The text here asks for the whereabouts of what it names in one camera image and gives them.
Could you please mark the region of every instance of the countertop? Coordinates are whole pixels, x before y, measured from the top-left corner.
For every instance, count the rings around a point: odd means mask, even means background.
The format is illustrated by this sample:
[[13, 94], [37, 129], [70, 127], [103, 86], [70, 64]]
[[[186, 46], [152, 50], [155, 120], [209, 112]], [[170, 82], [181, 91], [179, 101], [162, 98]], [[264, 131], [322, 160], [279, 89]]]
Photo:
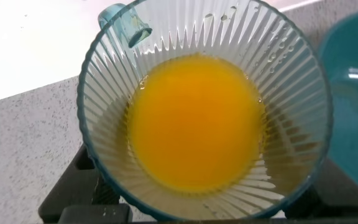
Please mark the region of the countertop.
[[[358, 1], [325, 0], [285, 14], [317, 46]], [[39, 223], [37, 209], [79, 149], [78, 77], [0, 100], [0, 223]], [[152, 220], [134, 209], [134, 221]]]

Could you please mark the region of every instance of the bowl rim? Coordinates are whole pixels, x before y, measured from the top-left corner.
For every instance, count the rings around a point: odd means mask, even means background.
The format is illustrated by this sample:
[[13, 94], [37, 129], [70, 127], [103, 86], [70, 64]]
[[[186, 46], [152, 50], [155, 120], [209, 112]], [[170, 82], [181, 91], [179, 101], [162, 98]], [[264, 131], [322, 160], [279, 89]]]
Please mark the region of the bowl rim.
[[[134, 6], [143, 3], [146, 0], [135, 0], [130, 4], [124, 6], [116, 15], [114, 15], [111, 20], [99, 31], [96, 35], [94, 41], [92, 41], [89, 50], [86, 53], [85, 60], [81, 66], [81, 73], [79, 75], [79, 82], [77, 86], [77, 117], [79, 120], [80, 131], [83, 135], [83, 141], [88, 149], [88, 154], [90, 155], [91, 160], [93, 161], [94, 166], [100, 171], [102, 177], [106, 180], [108, 184], [120, 195], [122, 196], [127, 203], [138, 208], [142, 213], [151, 215], [153, 218], [159, 221], [170, 221], [170, 220], [186, 220], [184, 218], [176, 217], [174, 215], [163, 212], [157, 208], [153, 208], [150, 205], [147, 205], [145, 202], [139, 200], [136, 196], [132, 195], [127, 191], [112, 175], [107, 172], [107, 168], [100, 162], [100, 158], [96, 151], [94, 150], [93, 143], [88, 132], [88, 127], [85, 119], [85, 107], [84, 107], [84, 87], [85, 87], [85, 78], [88, 71], [88, 65], [92, 59], [93, 52], [96, 50], [96, 46], [100, 43], [102, 37], [106, 33], [113, 23], [120, 18], [124, 13], [132, 9]], [[321, 71], [323, 82], [325, 85], [326, 99], [327, 99], [327, 124], [326, 124], [326, 133], [323, 144], [321, 145], [321, 153], [319, 158], [316, 160], [313, 170], [310, 172], [309, 176], [303, 180], [303, 182], [288, 196], [281, 199], [278, 203], [273, 204], [267, 209], [261, 210], [258, 213], [243, 217], [243, 218], [269, 218], [275, 215], [281, 209], [288, 207], [292, 202], [294, 202], [315, 180], [317, 173], [320, 171], [321, 165], [324, 162], [329, 149], [329, 142], [333, 130], [333, 101], [331, 96], [331, 88], [329, 86], [329, 81], [326, 76], [324, 67], [322, 66], [318, 55], [316, 54], [314, 48], [311, 46], [309, 40], [305, 37], [302, 31], [288, 19], [286, 15], [278, 11], [278, 9], [272, 7], [271, 5], [263, 2], [261, 0], [249, 0], [249, 2], [257, 2], [258, 4], [265, 6], [268, 10], [271, 10], [273, 13], [276, 13], [277, 16], [280, 16], [285, 22], [291, 25], [291, 28], [303, 39], [305, 45], [310, 49], [311, 55], [316, 60], [318, 68]]]

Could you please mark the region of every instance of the glass bowl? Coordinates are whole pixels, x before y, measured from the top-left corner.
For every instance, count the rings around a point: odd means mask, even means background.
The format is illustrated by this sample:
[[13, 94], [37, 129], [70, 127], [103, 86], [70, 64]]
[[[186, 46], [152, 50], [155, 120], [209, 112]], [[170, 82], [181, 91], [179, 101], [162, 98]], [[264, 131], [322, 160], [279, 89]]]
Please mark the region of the glass bowl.
[[[310, 185], [328, 150], [331, 95], [313, 49], [283, 14], [258, 0], [146, 0], [104, 23], [82, 64], [78, 118], [90, 158], [130, 204], [157, 220], [269, 217]], [[137, 162], [126, 113], [148, 71], [197, 52], [249, 74], [266, 106], [268, 135], [240, 181], [178, 194]]]

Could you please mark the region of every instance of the water droplet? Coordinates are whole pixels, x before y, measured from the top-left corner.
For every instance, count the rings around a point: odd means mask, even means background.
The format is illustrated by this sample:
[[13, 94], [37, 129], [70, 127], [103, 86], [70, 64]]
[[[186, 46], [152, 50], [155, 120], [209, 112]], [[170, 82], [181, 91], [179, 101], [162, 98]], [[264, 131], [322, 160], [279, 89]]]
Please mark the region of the water droplet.
[[276, 58], [276, 53], [273, 52], [273, 53], [270, 55], [270, 58], [271, 58], [272, 60], [275, 59], [275, 58]]

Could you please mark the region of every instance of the glass handle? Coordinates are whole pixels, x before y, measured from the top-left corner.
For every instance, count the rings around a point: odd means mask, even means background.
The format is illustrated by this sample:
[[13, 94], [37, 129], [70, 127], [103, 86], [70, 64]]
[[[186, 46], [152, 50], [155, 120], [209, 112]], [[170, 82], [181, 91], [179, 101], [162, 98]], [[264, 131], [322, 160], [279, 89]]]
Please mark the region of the glass handle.
[[[103, 29], [124, 7], [124, 4], [118, 3], [103, 10], [98, 16], [100, 29]], [[152, 29], [139, 18], [134, 8], [128, 9], [120, 16], [120, 19], [116, 19], [112, 24], [112, 29], [119, 38], [120, 43], [127, 43], [129, 48], [135, 46], [152, 33]]]

